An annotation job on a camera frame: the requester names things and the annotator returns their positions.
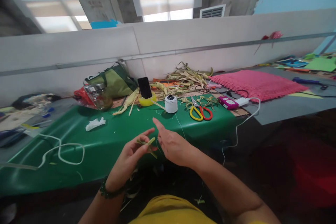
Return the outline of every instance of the green bag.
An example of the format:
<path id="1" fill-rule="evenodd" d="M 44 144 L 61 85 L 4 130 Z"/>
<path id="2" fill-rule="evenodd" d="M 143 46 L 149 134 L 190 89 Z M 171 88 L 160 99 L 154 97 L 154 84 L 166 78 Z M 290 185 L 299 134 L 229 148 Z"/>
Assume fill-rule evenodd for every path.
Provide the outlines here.
<path id="1" fill-rule="evenodd" d="M 106 93 L 112 98 L 130 95 L 137 88 L 137 85 L 131 80 L 122 64 L 119 62 L 115 64 L 103 72 L 86 77 L 85 81 L 89 84 L 105 83 Z"/>

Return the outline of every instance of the smartphone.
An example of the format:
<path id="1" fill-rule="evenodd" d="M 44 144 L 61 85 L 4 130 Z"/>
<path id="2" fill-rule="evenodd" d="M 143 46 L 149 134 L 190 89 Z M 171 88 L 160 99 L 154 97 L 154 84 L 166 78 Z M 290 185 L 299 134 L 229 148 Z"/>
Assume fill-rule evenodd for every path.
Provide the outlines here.
<path id="1" fill-rule="evenodd" d="M 145 99 L 152 97 L 151 87 L 149 85 L 149 81 L 147 77 L 139 78 L 138 79 L 139 89 L 141 96 Z"/>

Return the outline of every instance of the pink device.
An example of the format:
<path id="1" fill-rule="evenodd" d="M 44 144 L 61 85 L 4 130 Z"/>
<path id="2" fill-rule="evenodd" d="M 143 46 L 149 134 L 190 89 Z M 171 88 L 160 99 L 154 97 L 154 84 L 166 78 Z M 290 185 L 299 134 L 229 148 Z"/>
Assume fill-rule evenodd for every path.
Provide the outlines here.
<path id="1" fill-rule="evenodd" d="M 233 110 L 239 107 L 239 104 L 237 102 L 235 102 L 234 100 L 231 100 L 229 97 L 227 96 L 221 96 L 218 98 L 218 101 L 220 104 L 223 105 L 224 108 L 228 109 L 228 110 Z"/>

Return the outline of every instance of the red bag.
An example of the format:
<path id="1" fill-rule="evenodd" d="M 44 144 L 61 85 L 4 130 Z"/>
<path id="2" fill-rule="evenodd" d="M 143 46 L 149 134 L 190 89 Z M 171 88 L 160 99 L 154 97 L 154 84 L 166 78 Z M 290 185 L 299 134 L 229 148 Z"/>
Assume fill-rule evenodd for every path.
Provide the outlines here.
<path id="1" fill-rule="evenodd" d="M 95 105 L 93 104 L 93 102 L 89 98 L 88 94 L 84 90 L 84 87 L 74 91 L 73 98 L 75 100 L 77 100 L 80 103 L 80 105 L 82 105 L 82 106 L 90 106 L 90 107 L 93 106 L 93 107 L 95 107 Z"/>

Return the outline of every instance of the yellow phone holder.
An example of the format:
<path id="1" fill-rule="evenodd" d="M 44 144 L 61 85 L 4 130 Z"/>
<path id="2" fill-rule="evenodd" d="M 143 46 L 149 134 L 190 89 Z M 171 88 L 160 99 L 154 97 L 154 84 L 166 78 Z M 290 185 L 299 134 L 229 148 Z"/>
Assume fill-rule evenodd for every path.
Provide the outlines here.
<path id="1" fill-rule="evenodd" d="M 144 106 L 144 107 L 148 107 L 148 106 L 151 106 L 153 105 L 154 103 L 152 102 L 155 101 L 156 102 L 156 94 L 152 91 L 152 97 L 151 98 L 143 98 L 142 96 L 139 98 L 139 103 L 141 106 Z"/>

